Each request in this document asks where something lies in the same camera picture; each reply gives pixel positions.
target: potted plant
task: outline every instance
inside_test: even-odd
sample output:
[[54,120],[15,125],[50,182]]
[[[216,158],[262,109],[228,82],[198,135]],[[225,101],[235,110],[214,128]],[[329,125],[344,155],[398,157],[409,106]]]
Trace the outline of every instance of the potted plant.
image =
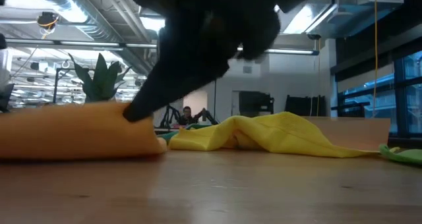
[[114,62],[110,67],[107,67],[106,60],[100,53],[95,66],[94,77],[91,78],[88,73],[89,69],[82,68],[75,62],[71,54],[69,56],[75,66],[76,75],[83,81],[82,89],[86,94],[85,102],[111,100],[117,89],[125,83],[123,78],[131,69],[129,67],[125,72],[119,74],[119,71],[121,71],[120,62]]

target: ceiling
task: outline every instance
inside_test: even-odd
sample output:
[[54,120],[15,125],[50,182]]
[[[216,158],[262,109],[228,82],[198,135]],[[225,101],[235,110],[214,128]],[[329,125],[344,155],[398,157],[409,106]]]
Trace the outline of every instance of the ceiling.
[[[156,43],[157,31],[164,26],[164,19],[148,9],[141,9],[132,0],[75,0],[71,7],[91,8],[94,22],[102,21],[107,25],[107,30],[113,33],[118,42],[125,43]],[[286,48],[298,50],[315,49],[315,42],[310,40],[303,33],[318,17],[327,11],[333,4],[333,0],[309,0],[297,6],[290,13],[278,11],[282,25],[281,34],[276,39],[273,48]],[[43,12],[52,12],[60,17],[57,26],[53,30],[45,30],[36,23],[37,18]],[[72,40],[78,42],[94,41],[92,35],[84,32],[81,27],[85,22],[70,22],[62,9],[51,1],[46,0],[7,0],[6,5],[0,10],[0,32],[7,38],[42,39],[46,40]],[[319,28],[313,30],[312,34],[318,34]],[[69,49],[60,47],[39,48],[14,47],[8,49],[9,61],[11,64],[11,83],[15,83],[15,90],[11,97],[10,105],[13,107],[37,106],[39,103],[52,102],[55,84],[55,69],[67,67],[69,63],[68,54],[72,54],[76,61],[85,67],[93,69],[96,58],[101,53],[108,63],[120,61],[122,70],[128,66],[146,65],[145,71],[131,70],[125,77],[125,82],[120,87],[116,99],[119,101],[130,101],[139,89],[139,82],[146,77],[156,60],[155,49],[124,49],[126,54],[120,51],[110,50],[86,50]],[[31,63],[45,65],[47,70],[33,70]],[[233,69],[230,73],[242,74],[241,70]],[[59,74],[57,90],[57,103],[82,103],[84,94],[80,88],[81,84],[75,72],[62,70]]]

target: wooden table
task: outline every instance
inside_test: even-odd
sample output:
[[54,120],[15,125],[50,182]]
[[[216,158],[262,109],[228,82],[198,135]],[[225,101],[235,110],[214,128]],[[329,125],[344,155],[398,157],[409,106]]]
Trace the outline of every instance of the wooden table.
[[0,223],[420,223],[422,170],[377,158],[169,152],[0,165]]

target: orange cloth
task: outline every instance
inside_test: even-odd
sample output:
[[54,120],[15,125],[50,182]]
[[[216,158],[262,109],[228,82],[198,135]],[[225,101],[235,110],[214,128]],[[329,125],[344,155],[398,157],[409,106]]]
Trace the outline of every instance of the orange cloth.
[[161,154],[152,119],[129,123],[126,103],[47,106],[0,115],[0,159],[98,159]]

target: window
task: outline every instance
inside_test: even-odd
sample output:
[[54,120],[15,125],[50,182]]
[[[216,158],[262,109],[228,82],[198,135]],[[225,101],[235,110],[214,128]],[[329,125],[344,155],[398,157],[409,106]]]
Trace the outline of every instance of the window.
[[[391,119],[390,135],[422,137],[421,66],[422,51],[394,61],[394,73],[377,80],[375,117]],[[371,118],[374,114],[374,86],[375,81],[370,81],[338,94],[338,114],[347,116],[352,109],[341,108],[356,106],[358,116]]]

